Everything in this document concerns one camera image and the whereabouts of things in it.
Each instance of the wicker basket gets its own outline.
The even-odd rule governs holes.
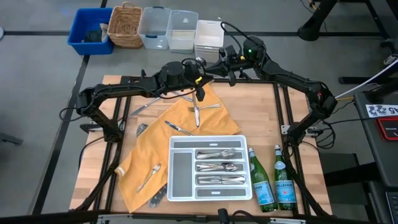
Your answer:
[[[108,27],[108,35],[112,42],[120,47],[141,47],[142,40],[137,33],[141,16],[142,8],[134,7],[129,2],[116,6],[112,11]]]

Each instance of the green glass bottle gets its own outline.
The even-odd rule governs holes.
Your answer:
[[[294,184],[286,171],[286,165],[279,145],[275,145],[275,155],[275,190],[279,208],[281,210],[293,210],[297,204]]]
[[[253,148],[249,148],[249,157],[251,182],[256,192],[261,211],[272,212],[277,210],[278,204],[274,199],[267,172],[254,154]]]

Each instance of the gray floor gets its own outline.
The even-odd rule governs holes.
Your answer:
[[[114,7],[121,2],[109,0],[107,6]],[[386,3],[372,2],[386,29],[391,35],[396,35],[397,21],[386,8]],[[257,0],[249,3],[139,0],[134,3],[140,7],[164,6],[196,11],[200,19],[222,19],[245,31],[295,32],[310,16],[299,0]],[[100,0],[2,0],[0,26],[5,30],[68,30],[78,8],[99,7],[100,4]],[[364,4],[339,3],[326,23],[329,32],[377,31]],[[339,76],[370,77],[380,71],[382,60],[389,53],[378,47],[380,38],[334,37],[321,38],[316,42],[304,42],[297,37],[261,39],[267,45],[269,55],[285,69],[321,80],[335,94],[353,87],[340,85],[337,81]],[[224,45],[229,44],[233,41],[226,37]],[[151,74],[171,60],[188,56],[168,50],[115,48],[112,55],[90,57],[81,89],[100,83],[103,75],[138,75],[142,68]],[[81,60],[82,57],[67,45],[67,37],[9,35],[0,40],[0,132],[24,140],[19,147],[0,144],[0,217],[29,213],[60,124],[58,112],[67,103]],[[329,120],[357,117],[356,110],[350,105]],[[86,140],[79,124],[87,122],[88,119],[81,119],[70,124],[45,202],[45,213],[68,209],[77,175],[78,155]],[[321,153],[357,153],[360,163],[373,161],[360,123],[338,124],[335,129],[337,140],[334,148],[321,150]],[[332,204],[335,215],[364,219],[363,206],[336,199],[354,190],[350,187],[329,190],[331,201],[336,202]]]

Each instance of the yellow cloth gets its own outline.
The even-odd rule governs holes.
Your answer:
[[[145,204],[167,183],[169,139],[171,136],[185,135],[172,129],[164,121],[170,121],[193,135],[229,135],[240,132],[238,125],[231,119],[225,105],[210,85],[207,84],[203,88],[206,93],[205,99],[198,102],[198,106],[221,103],[221,107],[201,110],[199,128],[195,125],[194,113],[188,111],[188,107],[192,107],[193,103],[181,98],[140,134],[134,149],[115,170],[119,176],[119,189],[130,213]],[[160,170],[137,194],[138,187],[158,163],[162,164]]]

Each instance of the wooden tabletop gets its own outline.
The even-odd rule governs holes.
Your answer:
[[[121,76],[106,75],[103,83],[116,84],[119,83]],[[230,87],[228,83],[212,83],[214,92],[227,107],[232,119],[241,128],[242,135],[245,135],[248,147],[253,147],[256,156],[262,166],[267,171],[271,180],[271,186],[274,189],[274,145],[282,144],[279,132],[279,122],[275,105],[274,87],[271,84],[253,84],[253,83],[237,83]],[[284,111],[284,121],[287,123],[283,93],[280,89],[282,109]],[[289,96],[292,105],[292,112],[295,121],[300,121],[308,114],[308,106],[305,95],[299,91],[289,88]],[[122,100],[122,107],[119,114],[121,118],[123,114],[123,106],[125,98]],[[129,111],[132,112],[138,107],[148,103],[150,98],[134,96],[131,100]],[[129,151],[134,147],[136,140],[137,127],[142,124],[151,124],[160,114],[169,108],[178,99],[159,100],[146,110],[139,113],[133,118],[129,118],[126,125],[124,135],[121,160],[127,157]],[[112,117],[116,99],[109,99],[102,103],[100,109],[108,116]],[[103,135],[97,131],[88,135],[87,142],[90,142]],[[314,145],[314,138],[305,138],[304,141]],[[88,196],[90,191],[98,183],[100,170],[103,163],[106,142],[98,141],[85,149],[83,160],[81,162],[80,171],[76,180],[76,186],[73,193],[70,208],[76,208]],[[302,160],[305,183],[315,200],[322,208],[331,214],[331,207],[326,191],[325,180],[323,178],[322,167],[318,151],[312,146],[301,144],[299,146]],[[124,204],[121,193],[118,189],[118,180],[114,190],[112,201],[112,212],[128,213]],[[297,205],[299,213],[303,214],[303,206],[300,190],[295,186]],[[106,193],[108,192],[108,184],[104,186],[100,208],[104,208],[106,201]],[[269,213],[262,213],[256,200],[255,194],[253,198],[247,201],[220,201],[220,202],[169,202],[164,197],[157,208],[149,208],[147,204],[136,210],[136,213],[156,213],[156,214],[179,214],[179,215],[217,215],[217,209],[226,208],[229,214],[236,210],[245,210],[256,216],[292,216],[290,211],[277,210]]]

